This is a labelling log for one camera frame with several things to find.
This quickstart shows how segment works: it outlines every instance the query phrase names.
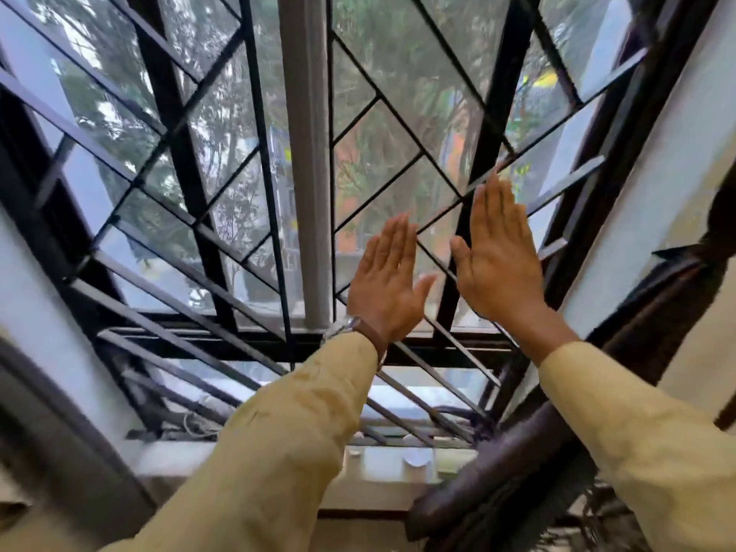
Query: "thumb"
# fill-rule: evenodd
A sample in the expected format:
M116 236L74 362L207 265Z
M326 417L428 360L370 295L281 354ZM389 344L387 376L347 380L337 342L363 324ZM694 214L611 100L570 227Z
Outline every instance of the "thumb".
M465 276L470 272L470 248L467 247L467 242L461 236L453 236L450 240L450 250L457 265L458 277Z
M437 274L427 275L417 281L417 285L414 287L414 294L422 300L422 305L427 301L429 291L432 289L432 285L437 280Z

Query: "beige sleeve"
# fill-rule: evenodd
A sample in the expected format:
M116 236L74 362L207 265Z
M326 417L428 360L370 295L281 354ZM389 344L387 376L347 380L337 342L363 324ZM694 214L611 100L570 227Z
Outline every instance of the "beige sleeve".
M307 550L377 366L363 335L329 341L235 412L207 462L137 537L104 550Z
M736 438L588 343L539 381L658 552L736 550Z

